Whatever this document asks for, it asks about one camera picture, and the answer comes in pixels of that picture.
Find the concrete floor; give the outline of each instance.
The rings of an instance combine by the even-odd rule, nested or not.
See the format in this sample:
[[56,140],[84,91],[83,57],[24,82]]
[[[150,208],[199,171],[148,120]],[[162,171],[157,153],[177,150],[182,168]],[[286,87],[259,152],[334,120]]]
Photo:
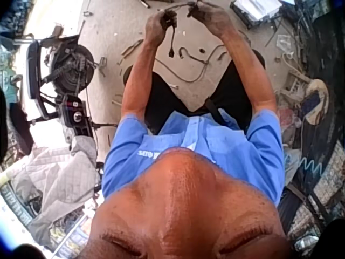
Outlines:
[[[283,63],[274,62],[275,57],[280,57],[282,51],[275,47],[277,36],[273,38],[270,45],[265,48],[265,44],[271,37],[273,30],[269,24],[264,24],[257,29],[247,31],[244,24],[229,8],[229,0],[212,1],[224,7],[231,15],[235,26],[245,32],[252,42],[252,48],[258,50],[266,60],[266,70],[276,91],[281,89],[286,80],[288,69]],[[162,2],[149,2],[151,9],[146,9],[138,1],[132,0],[91,0],[89,11],[94,15],[91,17],[80,16],[79,25],[85,19],[86,23],[80,37],[80,44],[85,45],[93,54],[95,60],[102,56],[108,58],[108,65],[105,69],[106,78],[100,73],[96,73],[88,93],[90,97],[90,107],[92,117],[95,122],[113,122],[120,120],[120,107],[111,103],[112,100],[121,101],[121,97],[115,96],[123,94],[122,74],[127,67],[133,64],[140,51],[138,48],[129,58],[118,66],[116,62],[121,59],[121,52],[135,41],[144,37],[144,27],[147,18],[157,9],[169,6]],[[88,0],[84,0],[82,12],[86,10]],[[175,36],[175,52],[182,46],[200,59],[207,59],[210,52],[221,41],[213,36],[201,23],[193,18],[187,18],[187,8],[178,10],[178,26]],[[169,58],[172,29],[168,29],[167,36],[162,46],[159,48],[157,58],[165,62],[169,67],[176,71],[185,79],[196,78],[202,64],[190,60],[188,57],[180,59],[178,53],[175,58]],[[284,28],[280,27],[277,34],[287,34]],[[199,48],[203,48],[206,53],[201,54]],[[217,57],[223,52],[218,50],[211,64],[208,66],[204,77],[192,84],[185,83],[173,76],[161,64],[155,64],[154,71],[159,73],[166,82],[179,86],[179,90],[174,90],[175,94],[186,104],[189,110],[199,108],[205,98],[210,96],[215,90],[224,71],[226,70],[231,58],[226,55],[222,61],[216,61]],[[114,128],[103,128],[98,130],[99,140],[99,160],[104,160],[109,151],[108,135],[112,141],[115,133]]]

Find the man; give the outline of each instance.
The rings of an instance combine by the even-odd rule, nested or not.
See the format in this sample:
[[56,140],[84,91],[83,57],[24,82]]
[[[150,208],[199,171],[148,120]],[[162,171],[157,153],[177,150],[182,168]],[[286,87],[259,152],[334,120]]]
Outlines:
[[263,58],[223,9],[198,7],[192,16],[223,41],[232,62],[205,105],[188,111],[152,72],[164,12],[148,19],[142,51],[125,76],[102,182],[106,201],[81,258],[291,256],[275,208],[283,151]]

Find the blue coil spring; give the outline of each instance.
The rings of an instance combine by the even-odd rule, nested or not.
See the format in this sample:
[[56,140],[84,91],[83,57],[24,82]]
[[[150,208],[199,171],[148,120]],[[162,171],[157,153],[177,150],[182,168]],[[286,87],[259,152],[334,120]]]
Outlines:
[[[290,163],[292,156],[291,155],[285,155],[284,158],[284,164],[286,165],[287,163]],[[309,160],[306,157],[300,159],[298,161],[298,168],[300,168],[301,166],[303,166],[303,169],[305,171],[311,169],[311,171],[313,172],[313,174],[315,174],[316,172],[319,173],[319,176],[321,177],[322,175],[322,163],[318,163],[317,166],[315,166],[315,161],[313,159]]]

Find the blue shirt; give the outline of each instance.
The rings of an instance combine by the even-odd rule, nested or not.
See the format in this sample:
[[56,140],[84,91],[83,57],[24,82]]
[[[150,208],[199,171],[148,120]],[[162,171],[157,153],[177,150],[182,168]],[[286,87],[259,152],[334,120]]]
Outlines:
[[134,115],[122,118],[105,162],[104,197],[134,181],[166,149],[186,147],[257,187],[277,206],[285,177],[278,117],[268,110],[257,113],[245,135],[234,118],[219,111],[227,127],[210,113],[188,118],[173,112],[159,135],[149,135]]

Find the dirty hand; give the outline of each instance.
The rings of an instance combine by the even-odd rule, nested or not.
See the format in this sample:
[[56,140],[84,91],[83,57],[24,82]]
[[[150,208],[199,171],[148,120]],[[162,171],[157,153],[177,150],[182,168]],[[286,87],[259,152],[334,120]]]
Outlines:
[[146,35],[145,43],[151,47],[159,47],[164,38],[167,28],[163,28],[161,20],[164,16],[164,11],[159,11],[158,13],[150,16],[146,22]]
[[213,35],[222,39],[229,29],[234,30],[230,17],[223,8],[208,2],[198,2],[197,5],[197,9],[189,8],[191,15],[203,23]]

